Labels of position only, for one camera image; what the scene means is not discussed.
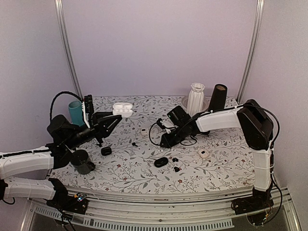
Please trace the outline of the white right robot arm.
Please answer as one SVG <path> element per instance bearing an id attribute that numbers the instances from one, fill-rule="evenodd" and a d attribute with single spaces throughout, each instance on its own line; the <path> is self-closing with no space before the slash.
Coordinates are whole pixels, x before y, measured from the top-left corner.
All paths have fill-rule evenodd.
<path id="1" fill-rule="evenodd" d="M 255 100 L 231 108 L 200 112 L 193 117 L 185 113 L 181 106 L 177 106 L 168 113 L 174 128 L 162 135 L 159 145 L 172 148 L 188 136 L 193 139 L 195 135 L 211 130 L 226 131 L 234 128 L 241 131 L 254 161 L 254 190 L 257 193 L 249 198 L 249 206 L 259 210 L 267 203 L 268 197 L 264 192 L 269 191 L 273 183 L 272 152 L 277 137 L 273 135 L 273 121 L 269 114 L 270 111 L 260 107 Z"/>

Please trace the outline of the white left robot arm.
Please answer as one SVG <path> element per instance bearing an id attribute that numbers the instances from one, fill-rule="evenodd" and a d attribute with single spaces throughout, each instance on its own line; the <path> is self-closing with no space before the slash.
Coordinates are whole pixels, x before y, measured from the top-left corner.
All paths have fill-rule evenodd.
<path id="1" fill-rule="evenodd" d="M 0 198 L 40 198 L 54 201 L 61 209 L 71 205 L 66 187 L 58 180 L 29 180 L 16 178 L 17 174 L 35 170 L 59 169 L 67 166 L 75 157 L 73 149 L 96 139 L 99 144 L 107 138 L 122 115 L 112 112 L 96 112 L 82 126 L 70 123 L 64 115 L 55 116 L 47 131 L 53 138 L 41 148 L 0 155 Z"/>

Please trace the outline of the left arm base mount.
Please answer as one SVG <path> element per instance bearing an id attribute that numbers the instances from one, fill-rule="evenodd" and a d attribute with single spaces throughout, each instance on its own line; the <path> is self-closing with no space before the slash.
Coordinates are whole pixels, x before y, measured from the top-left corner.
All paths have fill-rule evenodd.
<path id="1" fill-rule="evenodd" d="M 46 205 L 59 209 L 61 211 L 68 211 L 77 214 L 86 214 L 89 201 L 87 195 L 84 193 L 77 193 L 73 196 L 68 195 L 67 188 L 58 180 L 49 178 L 55 190 L 55 195 L 52 199 L 46 201 Z"/>

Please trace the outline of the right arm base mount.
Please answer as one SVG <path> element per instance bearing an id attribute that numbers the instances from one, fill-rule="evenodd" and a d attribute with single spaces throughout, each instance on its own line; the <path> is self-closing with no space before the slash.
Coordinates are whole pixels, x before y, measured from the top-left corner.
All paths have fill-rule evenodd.
<path id="1" fill-rule="evenodd" d="M 240 197 L 232 200 L 231 209 L 236 215 L 239 215 L 270 208 L 274 205 L 270 191 L 271 188 L 266 191 L 260 191 L 253 188 L 251 196 Z"/>

